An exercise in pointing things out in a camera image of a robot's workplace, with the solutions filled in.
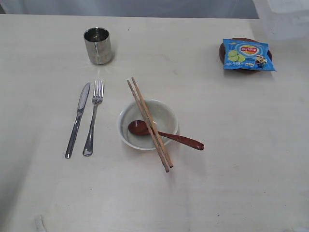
white bowl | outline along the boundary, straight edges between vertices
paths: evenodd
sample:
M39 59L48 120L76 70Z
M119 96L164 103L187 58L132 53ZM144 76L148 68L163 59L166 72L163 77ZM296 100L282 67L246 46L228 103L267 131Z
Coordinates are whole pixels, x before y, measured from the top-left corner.
M157 100L145 100L145 102L158 131L176 134L178 120L172 110L166 104ZM138 150L154 150L155 145L150 135L134 135L129 132L128 125L134 120L143 120L143 118L136 103L132 102L120 113L117 120L116 126L122 141ZM161 139L164 145L170 142L168 138L161 137Z

fork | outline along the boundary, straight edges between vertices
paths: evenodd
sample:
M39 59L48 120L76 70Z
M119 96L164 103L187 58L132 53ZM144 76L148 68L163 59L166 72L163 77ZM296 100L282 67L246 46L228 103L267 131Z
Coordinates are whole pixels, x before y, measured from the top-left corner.
M92 112L92 118L90 123L90 128L87 136L87 140L84 146L83 155L84 156L91 156L93 151L93 133L95 130L95 121L96 121L96 115L97 115L97 109L98 105L102 103L103 101L103 94L104 94L104 86L103 82L95 81L95 85L93 88L93 96L92 96L92 104L93 104L93 112Z

knife blade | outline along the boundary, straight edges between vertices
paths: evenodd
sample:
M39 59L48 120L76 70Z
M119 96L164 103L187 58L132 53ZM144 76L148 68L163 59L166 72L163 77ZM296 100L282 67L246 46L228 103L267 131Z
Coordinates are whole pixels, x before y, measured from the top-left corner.
M67 158L67 159L71 158L71 155L72 155L72 151L73 151L74 144L75 144L75 139L76 139L77 132L78 132L78 129L79 129L79 124L81 123L81 120L82 120L82 116L83 116L83 112L84 112L84 109L85 109L85 106L86 106L89 91L90 91L90 83L88 82L84 86L84 88L81 92L81 95L79 97L78 106L77 106L77 115L76 115L74 127L72 129L68 148L67 148L67 151L65 153L65 158Z

lay's logo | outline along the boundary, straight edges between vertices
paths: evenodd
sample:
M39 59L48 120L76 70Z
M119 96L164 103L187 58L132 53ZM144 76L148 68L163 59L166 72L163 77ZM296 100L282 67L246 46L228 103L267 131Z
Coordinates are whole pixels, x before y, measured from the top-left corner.
M254 55L258 53L259 49L253 45L244 45L240 47L240 50L248 55Z

small brown plate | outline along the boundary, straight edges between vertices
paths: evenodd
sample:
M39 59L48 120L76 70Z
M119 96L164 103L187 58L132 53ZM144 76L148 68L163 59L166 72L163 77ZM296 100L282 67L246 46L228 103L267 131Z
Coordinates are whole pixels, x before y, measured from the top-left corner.
M231 40L242 40L242 41L249 41L249 42L257 42L256 40L251 40L251 39L241 38L241 37L232 38ZM270 51L268 51L267 55L270 58L270 60L272 61L272 53ZM224 64L225 48L224 48L223 43L219 47L219 57L220 57L221 62ZM234 69L234 70L239 71L241 73L243 72L243 73L248 73L248 74L259 72L259 70L250 70L250 69Z

